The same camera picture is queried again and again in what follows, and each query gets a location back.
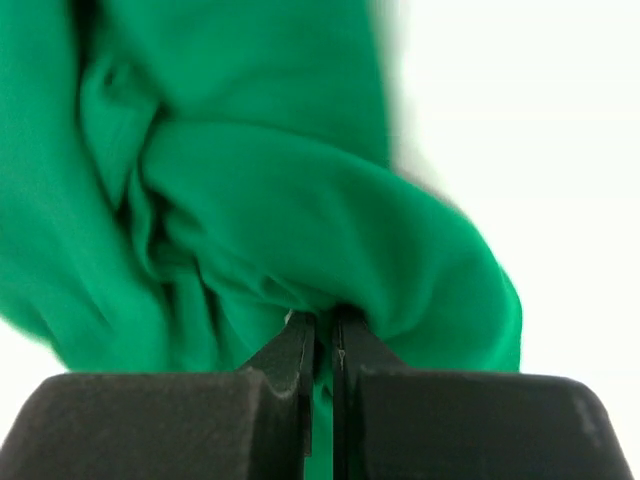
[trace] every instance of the white background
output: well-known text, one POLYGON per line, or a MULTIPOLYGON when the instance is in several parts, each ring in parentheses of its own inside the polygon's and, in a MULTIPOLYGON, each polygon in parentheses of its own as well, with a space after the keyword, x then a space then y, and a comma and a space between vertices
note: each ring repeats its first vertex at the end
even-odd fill
MULTIPOLYGON (((594 389, 640 478, 640 0, 397 4, 402 143, 424 155, 401 163, 457 200, 513 277, 523 369, 594 389)), ((0 324, 0 441, 62 370, 0 324)))

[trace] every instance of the green towel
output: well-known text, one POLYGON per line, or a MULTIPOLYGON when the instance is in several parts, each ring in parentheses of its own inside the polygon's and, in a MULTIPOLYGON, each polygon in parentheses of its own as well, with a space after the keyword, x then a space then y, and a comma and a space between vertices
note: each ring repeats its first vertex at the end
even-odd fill
MULTIPOLYGON (((1 315, 75 371, 218 371, 347 302, 413 366, 518 369, 492 252, 390 169, 367 0, 97 3, 0 0, 1 315)), ((328 363, 315 401, 326 479, 328 363)))

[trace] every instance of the green fabric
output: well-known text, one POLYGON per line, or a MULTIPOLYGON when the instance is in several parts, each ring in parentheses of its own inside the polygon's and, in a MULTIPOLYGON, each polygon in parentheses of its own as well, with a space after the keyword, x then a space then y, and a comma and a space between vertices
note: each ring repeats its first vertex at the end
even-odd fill
POLYGON ((75 3, 0 0, 0 314, 72 370, 212 371, 348 302, 411 365, 518 369, 490 249, 390 170, 365 0, 75 3))

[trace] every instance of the green cloth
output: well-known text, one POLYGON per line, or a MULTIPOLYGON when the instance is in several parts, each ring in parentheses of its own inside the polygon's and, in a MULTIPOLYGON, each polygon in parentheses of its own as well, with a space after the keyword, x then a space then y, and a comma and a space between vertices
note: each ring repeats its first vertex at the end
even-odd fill
POLYGON ((2 316, 72 370, 217 371, 348 302, 413 366, 518 369, 490 249, 390 169, 366 0, 89 3, 0 0, 2 316))

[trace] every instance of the crumpled green cloth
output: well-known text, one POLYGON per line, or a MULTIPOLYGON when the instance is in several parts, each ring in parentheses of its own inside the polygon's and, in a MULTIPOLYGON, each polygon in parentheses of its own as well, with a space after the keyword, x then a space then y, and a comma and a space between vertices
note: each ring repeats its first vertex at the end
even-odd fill
POLYGON ((346 302, 413 366, 518 369, 490 249, 390 170, 366 0, 88 5, 0 0, 2 316, 72 370, 216 371, 346 302))

